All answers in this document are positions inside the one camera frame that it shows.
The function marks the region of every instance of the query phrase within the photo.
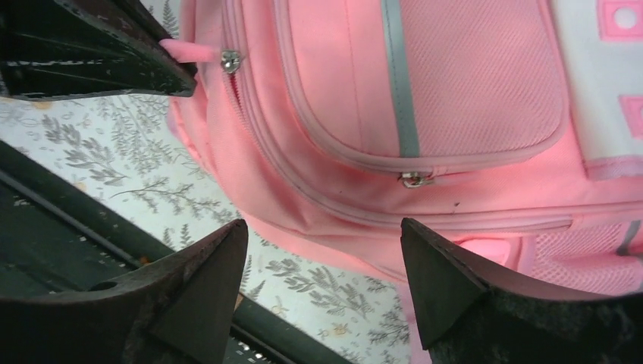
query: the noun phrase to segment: front pocket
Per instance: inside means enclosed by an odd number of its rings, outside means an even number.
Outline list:
[[[376,172],[521,162],[569,109],[544,2],[274,0],[290,97],[310,138]]]

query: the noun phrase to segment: pink zipper pull tab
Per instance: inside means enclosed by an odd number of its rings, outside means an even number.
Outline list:
[[[474,173],[453,173],[434,176],[432,174],[420,174],[419,172],[402,173],[400,180],[406,188],[419,188],[423,186],[453,186],[469,182],[475,177]]]

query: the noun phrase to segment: metal zipper slider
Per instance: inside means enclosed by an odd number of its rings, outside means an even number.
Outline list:
[[[241,54],[230,49],[221,52],[221,68],[226,74],[234,74],[241,67]]]
[[[422,175],[419,172],[402,173],[400,180],[406,188],[419,188],[435,183],[435,179],[432,176]]]

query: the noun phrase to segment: mesh pocket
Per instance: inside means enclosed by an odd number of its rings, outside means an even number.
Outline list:
[[[535,238],[532,277],[560,286],[608,295],[628,293],[639,286],[641,262],[618,256],[622,232],[629,224],[545,234]]]

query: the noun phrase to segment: gray stripe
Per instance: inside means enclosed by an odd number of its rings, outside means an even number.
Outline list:
[[[381,0],[381,6],[391,95],[400,138],[400,157],[416,158],[420,156],[420,145],[413,112],[409,66],[406,63],[400,0]]]
[[[634,237],[636,234],[638,234],[638,231],[641,229],[641,221],[632,221],[632,223],[629,225],[629,228],[627,229],[627,232],[625,232],[625,237],[623,238],[623,242],[621,245],[616,248],[616,254],[619,256],[628,256],[629,255],[629,245],[632,244],[632,240],[634,240]]]

